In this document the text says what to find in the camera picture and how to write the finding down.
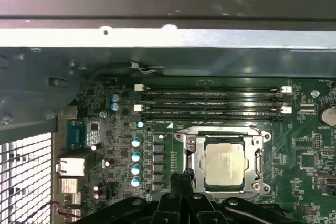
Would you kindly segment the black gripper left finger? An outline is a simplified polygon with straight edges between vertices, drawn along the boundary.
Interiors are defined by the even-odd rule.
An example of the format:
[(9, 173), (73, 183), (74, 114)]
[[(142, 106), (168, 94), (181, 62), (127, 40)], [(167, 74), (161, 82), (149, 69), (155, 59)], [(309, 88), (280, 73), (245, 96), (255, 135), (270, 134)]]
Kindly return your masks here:
[(159, 199), (147, 201), (134, 196), (81, 218), (76, 223), (180, 223), (181, 175), (172, 174), (170, 191)]

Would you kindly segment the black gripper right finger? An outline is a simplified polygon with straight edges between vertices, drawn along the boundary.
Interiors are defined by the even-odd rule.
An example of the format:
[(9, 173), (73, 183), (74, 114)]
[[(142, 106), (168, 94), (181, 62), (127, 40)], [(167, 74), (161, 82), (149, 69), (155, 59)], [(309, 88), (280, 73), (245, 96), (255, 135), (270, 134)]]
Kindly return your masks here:
[(229, 197), (221, 203), (210, 200), (206, 194), (194, 191), (194, 177), (192, 169), (181, 174), (184, 198), (196, 223), (299, 223), (277, 212), (277, 208), (263, 207), (242, 198)]

